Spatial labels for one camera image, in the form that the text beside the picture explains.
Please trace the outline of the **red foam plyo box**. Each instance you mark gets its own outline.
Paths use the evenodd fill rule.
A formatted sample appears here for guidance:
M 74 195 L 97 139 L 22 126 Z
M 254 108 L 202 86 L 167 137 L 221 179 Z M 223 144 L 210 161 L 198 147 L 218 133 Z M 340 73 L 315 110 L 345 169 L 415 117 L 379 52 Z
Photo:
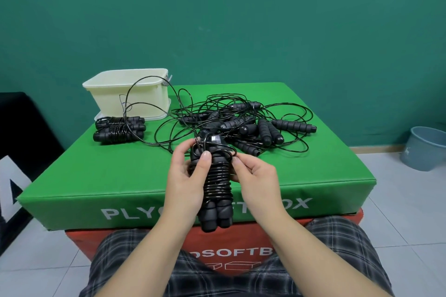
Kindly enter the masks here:
M 106 223 L 90 226 L 80 221 L 67 228 L 65 233 L 92 260 L 105 236 L 119 229 L 149 229 L 162 211 L 162 206 L 106 208 L 100 212 Z M 229 228 L 219 227 L 210 233 L 194 226 L 188 232 L 182 249 L 210 269 L 228 275 L 247 272 L 273 253 L 269 237 L 254 221 L 234 222 Z

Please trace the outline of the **person's left forearm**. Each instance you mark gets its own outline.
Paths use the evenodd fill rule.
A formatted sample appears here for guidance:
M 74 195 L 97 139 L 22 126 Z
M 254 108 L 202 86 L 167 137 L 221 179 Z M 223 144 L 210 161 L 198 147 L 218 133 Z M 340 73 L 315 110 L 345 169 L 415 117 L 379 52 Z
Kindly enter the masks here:
M 149 232 L 109 234 L 97 249 L 79 297 L 162 297 L 195 215 L 170 215 L 165 209 Z

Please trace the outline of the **cream plastic storage bin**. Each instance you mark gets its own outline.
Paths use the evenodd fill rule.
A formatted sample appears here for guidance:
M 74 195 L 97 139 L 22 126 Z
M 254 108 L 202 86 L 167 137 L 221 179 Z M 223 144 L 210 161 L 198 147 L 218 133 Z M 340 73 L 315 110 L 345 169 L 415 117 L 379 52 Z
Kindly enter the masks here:
M 165 68 L 103 71 L 82 86 L 105 116 L 160 116 L 168 113 L 171 76 Z

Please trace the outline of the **grey-blue plastic bucket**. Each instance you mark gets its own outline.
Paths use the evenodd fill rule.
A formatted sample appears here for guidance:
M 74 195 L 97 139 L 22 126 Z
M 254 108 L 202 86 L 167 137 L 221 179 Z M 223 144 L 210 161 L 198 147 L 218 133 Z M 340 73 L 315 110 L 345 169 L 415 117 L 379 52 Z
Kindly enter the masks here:
M 418 171 L 428 172 L 446 162 L 446 132 L 415 126 L 400 154 L 401 162 Z

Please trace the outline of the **person's right hand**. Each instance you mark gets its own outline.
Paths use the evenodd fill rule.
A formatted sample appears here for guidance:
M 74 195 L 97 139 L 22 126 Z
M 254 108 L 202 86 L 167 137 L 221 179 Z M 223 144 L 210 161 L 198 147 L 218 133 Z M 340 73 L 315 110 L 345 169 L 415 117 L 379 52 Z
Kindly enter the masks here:
M 238 153 L 233 158 L 256 158 Z M 287 217 L 284 208 L 276 168 L 256 158 L 255 179 L 241 185 L 244 202 L 255 221 L 269 232 Z

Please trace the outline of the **dark plaid shorts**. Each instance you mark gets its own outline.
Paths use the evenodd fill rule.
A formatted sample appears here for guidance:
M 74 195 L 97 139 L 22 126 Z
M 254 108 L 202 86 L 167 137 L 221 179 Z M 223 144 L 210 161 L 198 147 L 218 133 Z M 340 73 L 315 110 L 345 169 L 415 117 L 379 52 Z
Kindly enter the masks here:
M 395 297 L 390 279 L 364 230 L 340 216 L 310 221 L 305 228 L 380 289 Z M 79 297 L 94 297 L 148 231 L 118 230 L 100 243 L 90 267 L 89 280 Z M 239 295 L 303 297 L 298 286 L 273 254 L 254 269 L 238 276 L 211 270 L 181 250 L 163 297 L 228 297 Z

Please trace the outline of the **person's left hand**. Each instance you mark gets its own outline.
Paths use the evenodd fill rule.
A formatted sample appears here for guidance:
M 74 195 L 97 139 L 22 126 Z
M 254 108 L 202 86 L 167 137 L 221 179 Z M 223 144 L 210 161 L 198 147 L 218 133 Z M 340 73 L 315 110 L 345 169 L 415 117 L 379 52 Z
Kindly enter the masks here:
M 191 182 L 186 152 L 195 144 L 191 138 L 174 150 L 168 172 L 162 218 L 193 225 L 203 202 L 205 182 Z

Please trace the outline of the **green foam plyo box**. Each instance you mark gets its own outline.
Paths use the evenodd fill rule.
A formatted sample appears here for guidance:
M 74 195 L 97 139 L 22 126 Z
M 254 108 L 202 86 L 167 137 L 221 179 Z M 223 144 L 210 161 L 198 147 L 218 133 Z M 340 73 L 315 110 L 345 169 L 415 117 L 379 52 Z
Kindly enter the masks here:
M 363 162 L 317 116 L 305 153 L 275 149 L 282 201 L 295 218 L 357 212 L 376 185 Z M 18 202 L 46 229 L 153 226 L 164 204 L 171 154 L 142 142 L 100 145 L 92 125 L 31 183 Z

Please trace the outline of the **person's right forearm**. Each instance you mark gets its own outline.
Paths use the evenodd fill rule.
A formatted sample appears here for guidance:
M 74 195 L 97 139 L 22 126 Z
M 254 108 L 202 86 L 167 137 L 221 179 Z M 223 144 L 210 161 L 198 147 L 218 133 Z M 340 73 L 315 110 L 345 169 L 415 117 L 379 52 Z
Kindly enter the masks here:
M 303 297 L 391 297 L 281 207 L 255 216 Z

